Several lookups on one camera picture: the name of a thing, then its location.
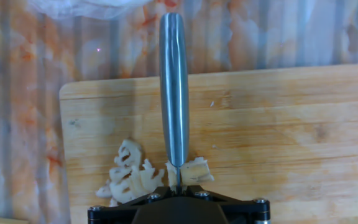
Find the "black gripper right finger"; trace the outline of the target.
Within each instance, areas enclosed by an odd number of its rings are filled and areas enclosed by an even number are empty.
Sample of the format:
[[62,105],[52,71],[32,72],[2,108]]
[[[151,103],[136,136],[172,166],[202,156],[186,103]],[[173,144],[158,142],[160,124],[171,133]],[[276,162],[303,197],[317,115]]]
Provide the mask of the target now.
[[179,187],[178,195],[184,197],[181,215],[192,223],[270,223],[270,201],[265,198],[239,200],[199,185]]

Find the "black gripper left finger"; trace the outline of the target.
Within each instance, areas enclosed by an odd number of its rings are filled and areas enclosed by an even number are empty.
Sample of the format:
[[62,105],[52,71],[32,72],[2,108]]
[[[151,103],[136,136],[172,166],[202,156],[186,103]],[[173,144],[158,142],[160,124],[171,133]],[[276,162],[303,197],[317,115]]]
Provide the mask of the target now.
[[88,209],[88,224],[113,223],[116,221],[133,221],[136,213],[143,207],[153,202],[179,195],[179,187],[157,187],[152,193],[143,195],[130,202],[117,207],[105,207],[95,205]]

